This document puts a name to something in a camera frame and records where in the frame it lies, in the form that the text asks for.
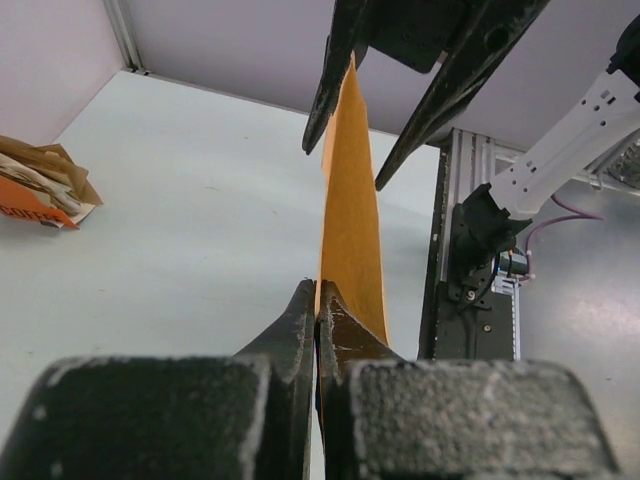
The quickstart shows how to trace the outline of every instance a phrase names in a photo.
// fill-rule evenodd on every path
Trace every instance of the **purple cable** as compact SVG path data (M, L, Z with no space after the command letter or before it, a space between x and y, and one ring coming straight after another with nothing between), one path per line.
M584 210L579 209L578 207L574 207L573 205L569 205L568 203L565 203L563 200L560 200L555 193L551 195L551 200L553 200L554 203L559 207L562 207L565 210L569 210L570 212L575 213L576 215L587 217L593 220L604 220L604 217L600 215L596 215L595 213L591 213L591 212L586 212Z
M540 225L538 225L537 227L535 227L533 230L529 232L524 242L525 255L527 256L527 263L529 266L529 273L522 278L522 281L532 280L533 278L535 278L535 275L532 273L533 272L533 255L531 253L531 243L533 242L533 238L536 236L536 234L540 230L548 227L549 225L554 225L556 223L564 222L567 220L604 220L604 217L600 215L596 215L595 213L590 213L584 210L580 210L579 208L574 207L573 205L569 205L565 203L564 201L560 200L555 194L551 195L551 200L553 200L555 204L558 205L559 207L562 207L565 210L575 213L575 215L566 215L564 217L558 217L558 218L553 218L551 220L547 220L545 222L542 222Z

